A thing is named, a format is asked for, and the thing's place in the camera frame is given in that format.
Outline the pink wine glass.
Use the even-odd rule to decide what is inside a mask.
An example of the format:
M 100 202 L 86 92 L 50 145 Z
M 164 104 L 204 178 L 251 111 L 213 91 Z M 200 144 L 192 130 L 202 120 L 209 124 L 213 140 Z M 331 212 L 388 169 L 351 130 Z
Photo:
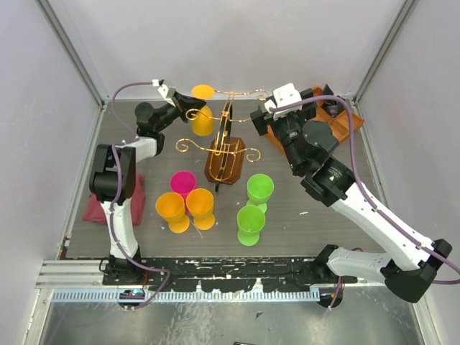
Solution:
M 197 188 L 196 176 L 188 170 L 176 172 L 170 179 L 170 188 L 185 200 L 190 192 Z

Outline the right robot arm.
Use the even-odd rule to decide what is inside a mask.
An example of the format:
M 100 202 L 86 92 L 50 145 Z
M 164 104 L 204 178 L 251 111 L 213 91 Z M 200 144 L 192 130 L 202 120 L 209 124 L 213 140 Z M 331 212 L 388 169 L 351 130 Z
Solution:
M 306 193 L 353 221 L 384 250 L 369 253 L 329 244 L 313 261 L 316 277 L 324 283 L 345 277 L 379 282 L 400 299 L 417 303 L 438 282 L 441 266 L 451 264 L 452 246 L 418 233 L 378 201 L 361 181 L 354 158 L 347 167 L 333 157 L 339 141 L 326 122 L 314 119 L 319 101 L 341 104 L 353 122 L 342 97 L 314 96 L 292 83 L 273 90 L 250 115 L 259 135 L 273 132 Z

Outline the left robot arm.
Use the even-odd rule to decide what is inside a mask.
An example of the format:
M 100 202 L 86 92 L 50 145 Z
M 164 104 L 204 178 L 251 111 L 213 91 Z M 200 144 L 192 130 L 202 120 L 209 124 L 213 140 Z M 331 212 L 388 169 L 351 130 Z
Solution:
M 104 273 L 111 279 L 135 285 L 149 270 L 141 263 L 132 224 L 131 204 L 136 189 L 137 163 L 161 153 L 165 141 L 162 130 L 176 119 L 187 122 L 205 105 L 204 100 L 178 92 L 159 108 L 141 102 L 134 109 L 137 138 L 129 144 L 97 146 L 89 188 L 102 207 L 108 224 L 111 248 Z

